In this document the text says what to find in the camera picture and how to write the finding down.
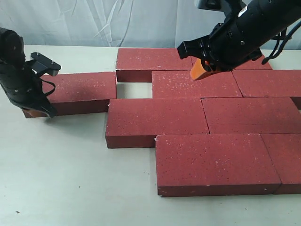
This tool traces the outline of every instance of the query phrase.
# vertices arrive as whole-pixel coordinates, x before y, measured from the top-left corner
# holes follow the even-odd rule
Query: white backdrop
[[[0,26],[33,45],[174,48],[223,21],[194,0],[0,0]],[[286,49],[301,49],[301,31]]]

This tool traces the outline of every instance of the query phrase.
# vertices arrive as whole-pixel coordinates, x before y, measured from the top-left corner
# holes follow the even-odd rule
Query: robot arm
[[[55,85],[42,80],[41,76],[45,73],[56,76],[61,66],[39,53],[32,53],[31,58],[25,61],[22,37],[0,28],[0,85],[8,99],[21,109],[54,117],[56,109],[47,96],[54,92]],[[42,82],[53,85],[54,89],[43,93]]]
[[[223,11],[224,23],[219,23],[211,34],[184,41],[178,52],[181,59],[198,58],[191,70],[194,80],[215,73],[231,71],[235,67],[262,56],[260,46],[271,39],[283,40],[279,52],[266,58],[276,58],[292,34],[301,26],[297,24],[287,36],[288,26],[301,17],[300,0],[252,0],[245,5],[241,0],[197,0],[197,7]]]

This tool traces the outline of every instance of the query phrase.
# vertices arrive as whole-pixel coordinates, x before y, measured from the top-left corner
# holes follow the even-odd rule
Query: white table surface
[[[60,73],[82,73],[114,71],[118,49],[25,51],[57,61]],[[271,65],[301,69],[300,59],[285,51]],[[151,84],[120,83],[118,97],[151,97]],[[0,226],[301,225],[301,195],[157,196],[155,150],[107,149],[106,113],[25,119],[4,92],[0,112]]]

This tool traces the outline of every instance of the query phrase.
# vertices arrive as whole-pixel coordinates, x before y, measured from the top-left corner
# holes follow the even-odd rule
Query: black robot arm
[[[279,45],[283,40],[278,53],[263,61],[263,64],[267,63],[281,53],[286,42],[301,26],[299,23],[288,35],[285,34],[287,27],[301,17],[300,0],[252,0],[248,5],[241,0],[198,0],[197,7],[223,11],[226,18],[224,23],[216,25],[211,34],[184,41],[178,47],[181,59],[188,56],[199,59],[191,70],[195,80],[257,60],[262,56],[261,45],[271,39],[277,40]]]
[[[54,92],[55,85],[41,79],[45,73],[56,76],[61,66],[39,53],[31,54],[25,61],[23,38],[16,32],[0,28],[0,85],[10,102],[24,110],[34,110],[49,117],[56,109],[47,96]],[[54,88],[43,93],[42,83]]]

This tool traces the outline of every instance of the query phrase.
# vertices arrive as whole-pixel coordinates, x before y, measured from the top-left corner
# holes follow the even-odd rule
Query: brick
[[[48,99],[57,109],[57,115],[108,112],[110,99],[116,98],[115,72],[45,75],[43,79],[56,85]],[[51,89],[52,86],[43,83],[44,92]]]
[[[202,99],[210,133],[301,133],[289,97]]]
[[[266,63],[265,65],[262,65],[262,61],[265,57],[262,56],[256,61],[248,61],[241,66],[238,66],[234,70],[273,70],[271,65],[269,63]]]
[[[301,194],[301,134],[263,134],[262,139],[282,182],[275,194]]]
[[[151,71],[191,68],[191,58],[181,60],[175,48],[120,48],[116,74],[119,82],[151,82]]]
[[[154,71],[152,94],[153,98],[242,97],[231,72],[194,81],[190,71]]]
[[[158,136],[156,168],[165,197],[272,194],[281,184],[259,134]]]
[[[108,148],[155,147],[164,134],[206,134],[200,98],[116,99],[110,101]]]
[[[244,97],[293,97],[296,104],[301,102],[301,70],[233,71],[233,75]]]

